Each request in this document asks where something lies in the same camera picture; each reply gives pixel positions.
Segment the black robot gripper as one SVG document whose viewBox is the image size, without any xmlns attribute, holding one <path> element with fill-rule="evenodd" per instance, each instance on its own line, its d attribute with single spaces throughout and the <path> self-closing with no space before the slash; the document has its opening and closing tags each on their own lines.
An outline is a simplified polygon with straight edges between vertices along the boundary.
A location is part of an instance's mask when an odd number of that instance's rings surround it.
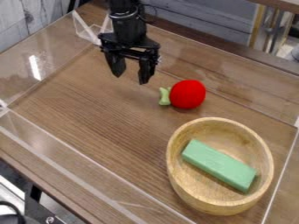
<svg viewBox="0 0 299 224">
<path fill-rule="evenodd" d="M 147 37 L 145 21 L 139 16 L 108 16 L 112 32 L 100 33 L 101 51 L 112 74 L 119 78 L 127 70 L 125 57 L 139 60 L 139 84 L 148 83 L 159 64 L 160 44 Z"/>
</svg>

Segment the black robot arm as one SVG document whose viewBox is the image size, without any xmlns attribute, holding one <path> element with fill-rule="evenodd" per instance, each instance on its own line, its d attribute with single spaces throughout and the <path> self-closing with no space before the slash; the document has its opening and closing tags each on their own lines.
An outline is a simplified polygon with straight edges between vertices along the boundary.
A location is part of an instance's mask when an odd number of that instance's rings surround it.
<svg viewBox="0 0 299 224">
<path fill-rule="evenodd" d="M 101 32 L 101 52 L 112 74 L 120 77 L 127 70 L 125 58 L 139 62 L 139 84 L 155 75 L 160 44 L 147 37 L 145 4 L 140 0 L 107 0 L 112 32 Z"/>
</svg>

